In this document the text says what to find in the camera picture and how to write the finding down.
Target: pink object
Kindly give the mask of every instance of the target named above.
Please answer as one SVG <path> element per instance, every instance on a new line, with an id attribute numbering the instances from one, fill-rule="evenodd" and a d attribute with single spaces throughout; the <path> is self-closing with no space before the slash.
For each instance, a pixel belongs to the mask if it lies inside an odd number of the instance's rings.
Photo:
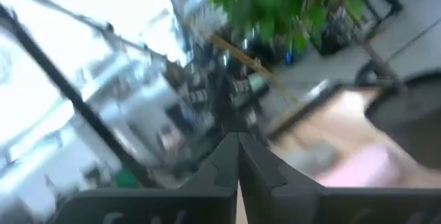
<path id="1" fill-rule="evenodd" d="M 385 146 L 369 145 L 316 180 L 326 187 L 384 187 L 394 185 L 400 175 L 398 160 Z"/>

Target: potted plant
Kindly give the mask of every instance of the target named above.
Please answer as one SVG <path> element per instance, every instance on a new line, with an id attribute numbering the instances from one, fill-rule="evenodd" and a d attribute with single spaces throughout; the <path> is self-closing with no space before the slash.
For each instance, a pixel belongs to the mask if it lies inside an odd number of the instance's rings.
<path id="1" fill-rule="evenodd" d="M 228 14 L 235 26 L 258 28 L 262 39 L 283 37 L 289 49 L 294 44 L 304 50 L 307 41 L 320 42 L 320 32 L 329 16 L 344 10 L 356 27 L 364 11 L 362 0 L 212 0 Z M 360 44 L 379 71 L 392 79 L 368 107 L 366 117 L 386 132 L 417 162 L 431 168 L 441 167 L 441 74 L 424 73 L 403 81 L 357 32 L 351 39 Z"/>

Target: green plant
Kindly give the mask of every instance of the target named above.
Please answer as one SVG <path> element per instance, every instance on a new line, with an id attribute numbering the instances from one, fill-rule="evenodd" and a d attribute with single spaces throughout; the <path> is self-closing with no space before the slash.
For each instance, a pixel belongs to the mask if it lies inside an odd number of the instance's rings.
<path id="1" fill-rule="evenodd" d="M 236 27 L 258 28 L 263 39 L 274 36 L 292 40 L 298 50 L 304 50 L 313 36 L 321 40 L 326 15 L 338 6 L 344 6 L 359 19 L 364 10 L 362 0 L 212 0 L 221 6 Z"/>

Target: gray floor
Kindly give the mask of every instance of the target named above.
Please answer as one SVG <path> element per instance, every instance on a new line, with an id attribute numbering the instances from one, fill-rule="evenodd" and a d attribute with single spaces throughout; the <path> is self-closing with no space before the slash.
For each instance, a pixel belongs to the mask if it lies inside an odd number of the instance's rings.
<path id="1" fill-rule="evenodd" d="M 441 0 L 401 0 L 404 12 L 384 24 L 372 41 L 373 47 L 396 69 L 407 76 L 420 70 L 441 67 Z M 372 0 L 385 14 L 389 7 L 382 0 Z M 302 97 L 324 79 L 353 81 L 357 70 L 369 59 L 353 45 L 326 59 L 311 50 L 292 68 L 281 68 L 277 75 L 296 98 Z M 281 93 L 273 91 L 263 101 L 268 114 L 280 113 L 288 106 Z"/>

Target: green object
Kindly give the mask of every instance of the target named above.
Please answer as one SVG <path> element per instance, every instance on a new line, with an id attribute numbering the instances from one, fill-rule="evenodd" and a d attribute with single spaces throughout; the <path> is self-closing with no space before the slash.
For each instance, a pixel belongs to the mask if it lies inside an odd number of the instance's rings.
<path id="1" fill-rule="evenodd" d="M 138 188 L 141 186 L 136 177 L 127 169 L 117 172 L 114 181 L 116 186 L 121 188 Z"/>
<path id="2" fill-rule="evenodd" d="M 302 52 L 310 36 L 321 39 L 326 14 L 339 6 L 345 7 L 355 18 L 361 17 L 361 0 L 212 0 L 228 14 L 236 28 L 253 27 L 260 30 L 262 39 L 286 38 L 294 40 L 297 51 Z"/>

